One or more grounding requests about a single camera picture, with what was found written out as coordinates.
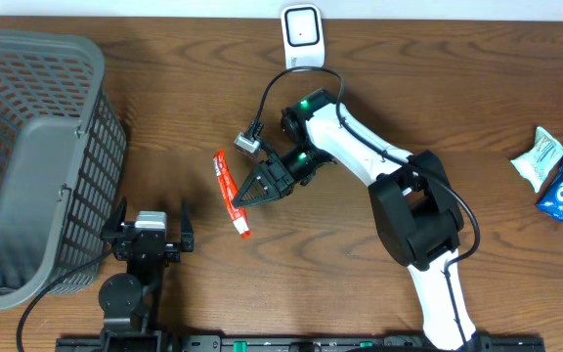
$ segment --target gray plastic basket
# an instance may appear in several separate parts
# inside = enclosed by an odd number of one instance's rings
[[[0,309],[103,250],[126,148],[104,70],[85,38],[0,30]],[[51,293],[83,289],[97,272]]]

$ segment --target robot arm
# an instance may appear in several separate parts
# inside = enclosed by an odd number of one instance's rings
[[[305,186],[320,165],[335,158],[367,185],[379,238],[393,258],[411,273],[426,336],[437,348],[456,350],[462,338],[443,270],[447,261],[457,257],[457,232],[463,227],[459,208],[431,181],[384,159],[343,128],[335,112],[335,100],[327,91],[318,90],[283,112],[281,126],[296,148],[281,157],[271,148],[265,149],[269,160],[260,162],[249,175],[234,206],[283,198],[292,192],[294,184]],[[373,145],[447,180],[434,154],[414,156],[398,149],[358,122],[342,104],[340,112],[349,128]],[[409,205],[405,195],[420,191],[424,197]],[[450,272],[460,324],[469,340],[475,327],[466,313],[455,265]]]

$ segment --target wooden table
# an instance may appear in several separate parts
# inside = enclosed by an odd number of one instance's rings
[[[279,21],[0,18],[0,28],[96,41],[106,88],[131,130],[121,187],[128,217],[166,211],[175,236],[180,203],[190,203],[196,250],[166,274],[160,319],[168,327],[421,330],[410,275],[384,250],[366,187],[344,167],[324,167],[292,197],[250,210],[246,241],[226,213],[211,157],[226,149],[239,181],[251,168],[232,143],[283,69]],[[563,142],[563,23],[326,21],[325,39],[327,66],[347,80],[349,110],[401,148],[437,153],[474,209],[482,244],[460,274],[477,328],[539,333],[548,351],[563,351],[563,224],[537,211],[541,195],[509,162],[532,146],[538,125]],[[280,109],[320,86],[335,90],[337,82],[319,73],[280,81],[264,110],[264,136],[288,147]],[[471,235],[466,226],[461,248]],[[88,289],[45,298],[26,325],[26,350],[97,334],[98,289],[123,270],[110,259]],[[14,350],[23,309],[0,312],[0,351]]]

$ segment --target red candy wrapper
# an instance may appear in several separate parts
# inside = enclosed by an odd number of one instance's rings
[[[246,219],[246,210],[244,210],[244,208],[236,209],[232,205],[232,200],[234,200],[234,197],[238,193],[238,187],[236,187],[236,182],[234,182],[230,169],[227,167],[227,162],[225,162],[225,151],[220,150],[216,152],[213,160],[216,178],[219,180],[219,186],[221,187],[221,193],[223,194],[227,211],[230,213],[236,230],[238,230],[243,239],[246,239],[251,235]]]

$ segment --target white background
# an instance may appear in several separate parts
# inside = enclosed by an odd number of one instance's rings
[[[278,18],[287,0],[0,0],[0,15]],[[563,21],[563,0],[314,0],[324,19]]]

